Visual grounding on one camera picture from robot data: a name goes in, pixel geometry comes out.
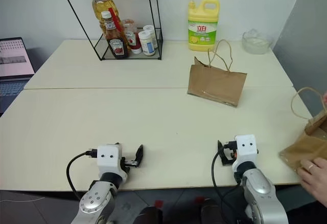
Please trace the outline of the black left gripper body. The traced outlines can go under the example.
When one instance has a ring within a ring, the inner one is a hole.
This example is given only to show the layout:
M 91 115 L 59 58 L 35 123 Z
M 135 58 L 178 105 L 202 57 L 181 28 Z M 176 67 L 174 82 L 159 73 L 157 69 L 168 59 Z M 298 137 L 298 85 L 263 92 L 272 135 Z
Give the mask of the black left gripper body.
M 126 174 L 129 173 L 131 167 L 137 168 L 139 167 L 139 165 L 140 165 L 140 160 L 138 159 L 127 160 L 125 157 L 122 157 L 120 161 L 120 167 L 122 171 L 125 172 Z

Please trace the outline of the person's hand with ring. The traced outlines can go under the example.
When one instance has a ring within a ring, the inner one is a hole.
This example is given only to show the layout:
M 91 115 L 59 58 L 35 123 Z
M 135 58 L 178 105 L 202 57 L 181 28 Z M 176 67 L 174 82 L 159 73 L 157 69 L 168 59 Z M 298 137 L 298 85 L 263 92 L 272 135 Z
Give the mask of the person's hand with ring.
M 301 160 L 297 174 L 301 186 L 326 207 L 326 159 Z

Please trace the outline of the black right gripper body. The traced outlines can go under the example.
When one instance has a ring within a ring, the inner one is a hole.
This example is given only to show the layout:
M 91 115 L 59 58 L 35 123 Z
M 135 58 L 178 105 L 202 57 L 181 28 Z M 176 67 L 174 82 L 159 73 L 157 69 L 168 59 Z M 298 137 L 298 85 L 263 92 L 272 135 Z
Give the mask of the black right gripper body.
M 223 146 L 220 158 L 223 166 L 231 166 L 236 161 L 237 150 L 229 146 Z

